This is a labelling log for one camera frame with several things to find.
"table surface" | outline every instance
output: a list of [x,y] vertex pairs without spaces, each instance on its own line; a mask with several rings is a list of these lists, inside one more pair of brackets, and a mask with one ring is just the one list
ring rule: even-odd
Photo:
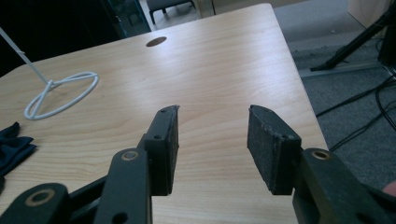
[[[146,44],[157,37],[158,46]],[[154,223],[296,223],[289,196],[272,196],[247,149],[248,108],[269,107],[303,138],[326,144],[270,5],[248,7],[35,63],[59,80],[100,80],[82,101],[42,120],[24,108],[44,90],[27,65],[0,78],[0,127],[14,121],[37,152],[6,176],[0,213],[22,192],[57,182],[74,191],[106,175],[113,155],[135,147],[156,112],[180,105],[173,193],[153,197]],[[87,83],[51,92],[50,110]]]

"tripod leg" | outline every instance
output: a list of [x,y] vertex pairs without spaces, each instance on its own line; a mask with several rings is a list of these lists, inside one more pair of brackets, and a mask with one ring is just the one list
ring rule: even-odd
[[396,3],[393,3],[387,12],[385,12],[375,23],[373,23],[367,30],[358,35],[348,45],[342,47],[329,61],[326,63],[313,67],[310,70],[320,71],[334,68],[337,64],[343,61],[347,56],[358,49],[362,44],[367,42],[376,33],[384,29],[387,25],[391,24],[392,19],[396,16]]

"black cloth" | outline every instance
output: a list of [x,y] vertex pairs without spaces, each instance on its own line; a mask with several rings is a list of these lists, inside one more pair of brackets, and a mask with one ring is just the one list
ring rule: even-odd
[[8,174],[35,151],[35,145],[30,144],[33,138],[18,137],[20,129],[15,122],[0,131],[0,176]]

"white stand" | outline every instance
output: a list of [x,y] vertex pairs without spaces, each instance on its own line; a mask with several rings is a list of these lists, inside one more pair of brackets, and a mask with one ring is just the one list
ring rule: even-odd
[[[35,68],[35,66],[29,61],[29,59],[24,55],[24,52],[21,51],[17,45],[11,40],[11,38],[9,38],[9,36],[6,34],[6,32],[4,32],[4,30],[0,27],[0,35],[8,42],[8,44],[15,50],[15,52],[17,52],[20,57],[27,63],[30,65],[30,67],[37,73],[38,77],[41,78],[41,80],[47,85],[46,88],[37,95],[37,97],[35,97],[35,99],[32,100],[32,102],[30,102],[30,104],[28,106],[26,106],[25,110],[24,110],[24,116],[27,119],[44,119],[47,118],[49,116],[55,115],[59,112],[62,112],[64,110],[66,110],[68,107],[74,105],[75,103],[77,103],[78,101],[80,101],[82,98],[84,98],[86,95],[88,95],[88,93],[90,93],[90,91],[96,86],[96,84],[98,83],[99,80],[99,76],[93,72],[82,72],[82,73],[78,73],[78,74],[74,74],[71,77],[67,77],[64,78],[60,81],[47,81],[45,79],[45,77],[37,70],[37,68]],[[46,95],[52,91],[53,89],[59,87],[60,85],[64,84],[64,83],[68,83],[68,82],[74,82],[74,81],[79,81],[82,79],[86,79],[86,78],[92,78],[92,83],[91,85],[88,87],[87,90],[85,90],[81,95],[79,95],[78,97],[76,97],[75,99],[71,100],[69,103],[62,105],[61,107],[54,109],[48,113],[45,114],[37,114],[38,110],[40,109],[40,106],[42,105]]]

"wooden table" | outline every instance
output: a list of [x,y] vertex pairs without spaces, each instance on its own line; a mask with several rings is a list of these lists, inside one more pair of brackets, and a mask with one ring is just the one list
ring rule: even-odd
[[[148,48],[159,36],[166,41]],[[153,197],[154,223],[296,223],[291,197],[267,190],[247,149],[248,108],[269,107],[326,147],[270,5],[258,5],[35,63],[54,80],[100,76],[81,102],[42,120],[26,105],[44,84],[26,65],[0,78],[0,127],[14,121],[37,152],[6,176],[0,212],[48,182],[69,192],[106,175],[112,156],[137,145],[157,110],[180,105],[173,194]],[[46,109],[82,88],[56,89]]]

